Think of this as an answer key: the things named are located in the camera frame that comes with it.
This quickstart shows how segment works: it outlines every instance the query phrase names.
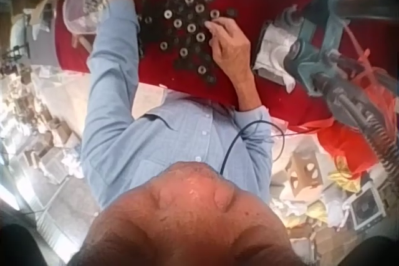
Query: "black wire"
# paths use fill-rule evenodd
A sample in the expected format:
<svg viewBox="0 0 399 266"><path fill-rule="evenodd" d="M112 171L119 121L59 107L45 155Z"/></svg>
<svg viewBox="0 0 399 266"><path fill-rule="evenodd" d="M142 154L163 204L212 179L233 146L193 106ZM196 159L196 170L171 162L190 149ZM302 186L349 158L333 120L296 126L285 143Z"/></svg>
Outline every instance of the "black wire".
<svg viewBox="0 0 399 266"><path fill-rule="evenodd" d="M273 126L274 128L276 128L277 130L279 130L281 132L281 135L274 135L272 137L277 137L277 136L282 136L282 146L281 146L281 151L280 154L277 156L277 158L273 161L276 162L278 159L280 159L282 152L284 151L284 147L286 145L286 136L284 135L284 132L275 124L269 122L269 121L264 121L264 120L256 120L253 121L251 123L249 123L248 125L246 125L244 128L242 128L236 135L236 137L234 137L233 142L231 143L230 147L227 150L226 156L223 159L223 163L222 163L222 167L220 169L220 175L223 175L224 173L224 169L226 167L226 163L227 163L227 159L229 158L230 152L233 149L234 144L236 143L236 141L238 140L238 138L241 136L241 134L247 130L250 126L255 125L255 124L259 124L259 123L264 123L264 124L268 124Z"/></svg>

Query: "yellow object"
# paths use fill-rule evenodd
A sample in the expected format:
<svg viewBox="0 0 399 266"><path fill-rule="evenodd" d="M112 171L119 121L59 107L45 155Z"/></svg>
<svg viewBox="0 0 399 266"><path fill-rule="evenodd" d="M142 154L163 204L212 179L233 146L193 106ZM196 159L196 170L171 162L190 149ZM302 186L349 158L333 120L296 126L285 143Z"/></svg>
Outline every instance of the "yellow object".
<svg viewBox="0 0 399 266"><path fill-rule="evenodd" d="M343 190L358 193L360 191L360 178L352 179L352 173L349 171L345 157L337 157L335 166L337 170L329 173L328 178Z"/></svg>
<svg viewBox="0 0 399 266"><path fill-rule="evenodd" d="M321 201L311 204L306 211L306 215L310 218L317 219L327 223L327 210Z"/></svg>

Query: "blue metal part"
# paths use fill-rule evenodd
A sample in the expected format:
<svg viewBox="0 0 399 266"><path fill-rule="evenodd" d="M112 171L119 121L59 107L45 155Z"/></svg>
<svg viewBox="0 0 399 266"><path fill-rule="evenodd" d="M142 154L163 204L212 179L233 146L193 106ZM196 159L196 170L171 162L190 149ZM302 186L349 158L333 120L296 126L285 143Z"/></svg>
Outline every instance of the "blue metal part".
<svg viewBox="0 0 399 266"><path fill-rule="evenodd" d="M314 77L318 73L333 78L337 69L326 59L338 50L344 32L344 20L333 12L338 0L312 0L303 10L304 21L297 42L284 60L286 70L298 80L311 97L323 94L315 87ZM321 49L312 45L317 28L324 30Z"/></svg>

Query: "plastic bag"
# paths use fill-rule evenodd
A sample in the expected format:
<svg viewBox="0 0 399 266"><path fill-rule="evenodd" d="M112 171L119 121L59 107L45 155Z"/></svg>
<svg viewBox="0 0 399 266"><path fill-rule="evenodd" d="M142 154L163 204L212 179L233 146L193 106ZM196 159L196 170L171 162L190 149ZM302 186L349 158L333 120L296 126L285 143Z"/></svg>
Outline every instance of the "plastic bag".
<svg viewBox="0 0 399 266"><path fill-rule="evenodd" d="M65 26L73 34L94 34L109 0L65 0Z"/></svg>

